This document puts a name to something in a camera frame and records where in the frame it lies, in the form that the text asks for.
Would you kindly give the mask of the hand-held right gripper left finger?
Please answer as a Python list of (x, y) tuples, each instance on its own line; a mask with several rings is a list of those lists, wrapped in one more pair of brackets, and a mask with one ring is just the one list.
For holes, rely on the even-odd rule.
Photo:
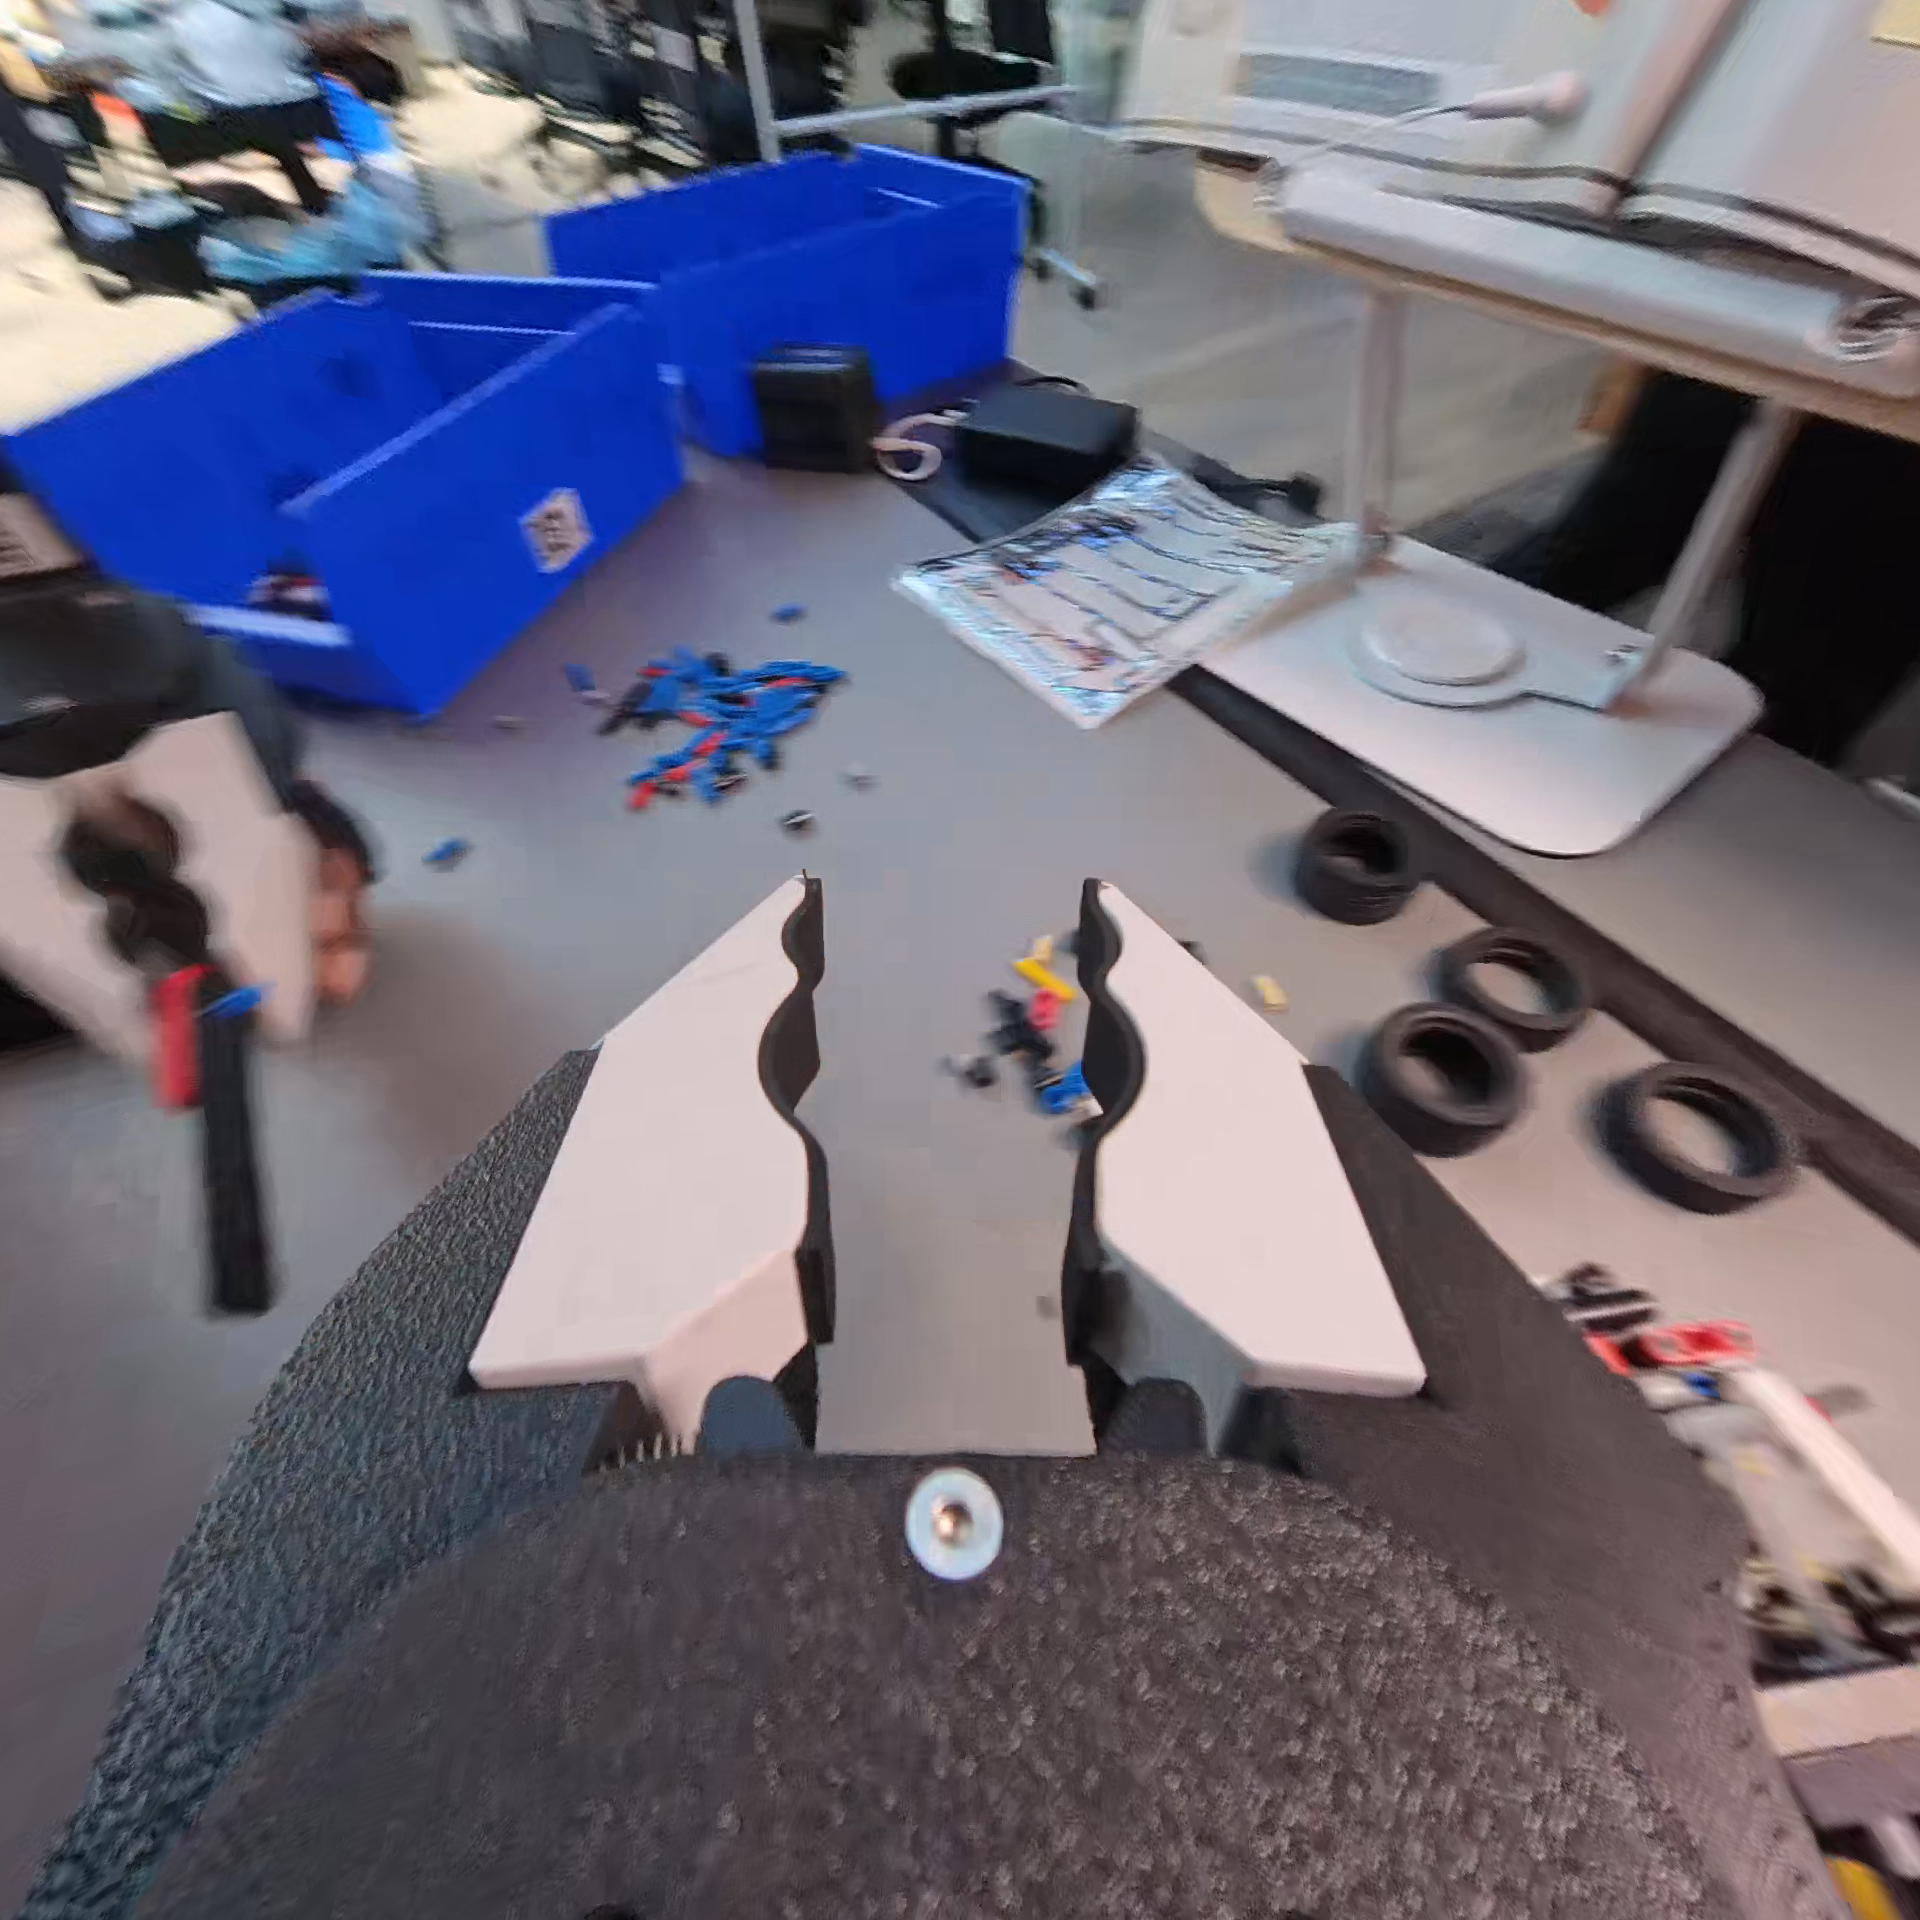
[(472, 1355), (480, 1389), (626, 1385), (690, 1447), (747, 1377), (819, 1431), (834, 1331), (820, 1069), (825, 890), (776, 888), (598, 1042)]

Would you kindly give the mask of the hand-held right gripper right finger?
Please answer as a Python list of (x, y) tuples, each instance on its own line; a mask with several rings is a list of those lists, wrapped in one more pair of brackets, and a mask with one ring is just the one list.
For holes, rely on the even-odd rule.
[(1062, 1345), (1096, 1428), (1164, 1380), (1204, 1445), (1284, 1397), (1413, 1402), (1427, 1365), (1306, 1057), (1115, 883), (1083, 884)]

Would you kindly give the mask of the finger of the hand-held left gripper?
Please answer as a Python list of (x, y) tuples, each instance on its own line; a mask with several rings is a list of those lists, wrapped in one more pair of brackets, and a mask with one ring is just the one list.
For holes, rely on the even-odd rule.
[(145, 733), (118, 761), (86, 772), (86, 804), (142, 804), (172, 826), (177, 875), (208, 912), (214, 956), (240, 986), (262, 987), (262, 1035), (306, 1041), (317, 1011), (309, 905), (317, 849), (282, 807), (249, 733), (217, 711)]
[(149, 1060), (149, 994), (109, 949), (106, 903), (69, 868), (74, 824), (49, 785), (2, 785), (2, 972), (85, 1042)]

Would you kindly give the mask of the red angled lego beam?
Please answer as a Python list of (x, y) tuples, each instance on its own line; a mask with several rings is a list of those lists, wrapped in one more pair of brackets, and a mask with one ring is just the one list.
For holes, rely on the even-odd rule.
[(205, 964), (177, 968), (149, 986), (149, 1072), (153, 1104), (193, 1113), (202, 1104), (202, 991)]

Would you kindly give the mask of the long black lego beam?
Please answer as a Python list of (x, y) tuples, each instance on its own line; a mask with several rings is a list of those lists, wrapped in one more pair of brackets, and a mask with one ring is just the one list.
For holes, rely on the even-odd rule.
[[(235, 987), (221, 972), (210, 972), (208, 984)], [(256, 1017), (198, 1023), (204, 1266), (208, 1308), (228, 1317), (258, 1317), (275, 1297), (273, 1237), (256, 1162), (253, 1029)]]

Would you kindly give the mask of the lego instruction booklet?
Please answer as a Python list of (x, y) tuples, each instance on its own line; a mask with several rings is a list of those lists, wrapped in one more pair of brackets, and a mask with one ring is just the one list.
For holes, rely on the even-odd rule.
[(1563, 68), (1589, 84), (1563, 127), (1448, 120), (1321, 161), (1418, 200), (1916, 298), (1916, 5), (1153, 3), (1115, 124), (1274, 161)]

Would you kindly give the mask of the pile of blue lego pins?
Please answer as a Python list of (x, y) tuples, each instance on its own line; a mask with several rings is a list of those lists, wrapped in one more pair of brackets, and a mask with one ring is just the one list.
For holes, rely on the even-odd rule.
[(624, 781), (626, 811), (733, 795), (750, 775), (777, 772), (785, 744), (806, 730), (829, 697), (851, 684), (843, 668), (777, 656), (731, 656), (676, 648), (648, 659), (618, 688), (598, 687), (586, 663), (564, 663), (573, 697), (597, 711), (597, 733), (637, 733), (657, 745)]

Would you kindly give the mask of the partly built lego car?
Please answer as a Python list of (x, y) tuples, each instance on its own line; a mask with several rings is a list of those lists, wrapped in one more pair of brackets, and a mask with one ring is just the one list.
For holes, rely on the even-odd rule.
[(1913, 1669), (1917, 1515), (1811, 1397), (1761, 1361), (1733, 1319), (1662, 1319), (1600, 1264), (1533, 1280), (1589, 1353), (1640, 1389), (1737, 1506), (1736, 1608), (1764, 1688)]

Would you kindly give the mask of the lego sticker sheet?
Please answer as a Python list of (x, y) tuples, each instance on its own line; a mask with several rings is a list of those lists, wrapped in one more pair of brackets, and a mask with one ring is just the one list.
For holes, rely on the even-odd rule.
[(1138, 456), (1027, 529), (908, 568), (896, 591), (1078, 730), (1354, 585), (1354, 522), (1281, 524)]

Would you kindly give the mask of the black rubber tyre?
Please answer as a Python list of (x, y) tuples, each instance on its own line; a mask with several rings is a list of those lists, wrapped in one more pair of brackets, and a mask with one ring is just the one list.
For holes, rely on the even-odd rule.
[(1494, 1023), (1437, 999), (1405, 1004), (1377, 1027), (1358, 1057), (1356, 1091), (1428, 1159), (1484, 1149), (1530, 1104), (1516, 1042)]
[(1528, 1053), (1562, 1048), (1593, 1015), (1574, 957), (1524, 928), (1476, 928), (1443, 946), (1432, 986), (1441, 1002), (1499, 1027)]
[[(1680, 1109), (1725, 1140), (1714, 1167), (1669, 1143), (1660, 1109)], [(1656, 1063), (1606, 1083), (1593, 1104), (1605, 1152), (1649, 1193), (1701, 1217), (1728, 1217), (1786, 1193), (1804, 1148), (1755, 1089), (1702, 1063)]]
[(1402, 915), (1427, 871), (1395, 819), (1364, 807), (1328, 807), (1300, 836), (1291, 883), (1321, 920), (1368, 928)]

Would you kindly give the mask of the blue plastic bin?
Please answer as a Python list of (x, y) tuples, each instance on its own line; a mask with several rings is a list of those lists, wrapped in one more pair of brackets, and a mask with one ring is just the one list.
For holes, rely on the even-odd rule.
[(1006, 362), (1032, 201), (1020, 177), (854, 146), (554, 212), (544, 250), (558, 277), (654, 293), (689, 433), (731, 460), (762, 447), (772, 351), (862, 351), (881, 400)]
[[(654, 293), (370, 274), (4, 436), (118, 581), (283, 688), (436, 713), (684, 482)], [(244, 605), (315, 572), (332, 621)]]

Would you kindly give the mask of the booklet stand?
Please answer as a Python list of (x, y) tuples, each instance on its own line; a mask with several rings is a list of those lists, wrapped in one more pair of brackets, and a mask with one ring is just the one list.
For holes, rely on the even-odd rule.
[[(1916, 441), (1916, 280), (1689, 256), (1419, 200), (1345, 161), (1241, 189), (1262, 241), (1363, 290), (1339, 511), (1346, 572), (1210, 673), (1432, 810), (1510, 849), (1593, 857), (1701, 780), (1761, 695), (1693, 648), (1792, 434), (1811, 419)], [(1579, 610), (1396, 530), (1408, 300), (1709, 379), (1755, 403), (1645, 626)]]

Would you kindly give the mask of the small black box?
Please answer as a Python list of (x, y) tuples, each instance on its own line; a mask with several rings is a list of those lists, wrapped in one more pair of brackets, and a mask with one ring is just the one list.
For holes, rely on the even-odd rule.
[(766, 466), (797, 473), (876, 466), (881, 420), (866, 347), (786, 344), (753, 362), (750, 391)]

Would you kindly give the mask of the flat black box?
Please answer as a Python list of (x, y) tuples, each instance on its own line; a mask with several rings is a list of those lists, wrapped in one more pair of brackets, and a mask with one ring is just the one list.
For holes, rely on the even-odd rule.
[(978, 490), (1070, 500), (1138, 453), (1141, 413), (1072, 386), (1008, 381), (976, 400), (952, 436), (961, 476)]

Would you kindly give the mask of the whiteboard on stand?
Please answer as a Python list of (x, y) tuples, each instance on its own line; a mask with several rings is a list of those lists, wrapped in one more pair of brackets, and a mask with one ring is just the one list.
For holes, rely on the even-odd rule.
[(961, 88), (942, 95), (894, 97), (876, 106), (837, 106), (825, 112), (779, 112), (772, 68), (757, 5), (731, 5), (731, 29), (741, 55), (741, 77), (747, 88), (758, 161), (779, 161), (788, 148), (816, 137), (849, 137), (873, 129), (931, 127), (978, 117), (1013, 114), (1038, 107), (1078, 107), (1083, 89), (1065, 80), (1052, 65), (1038, 65), (1041, 77), (1024, 88)]

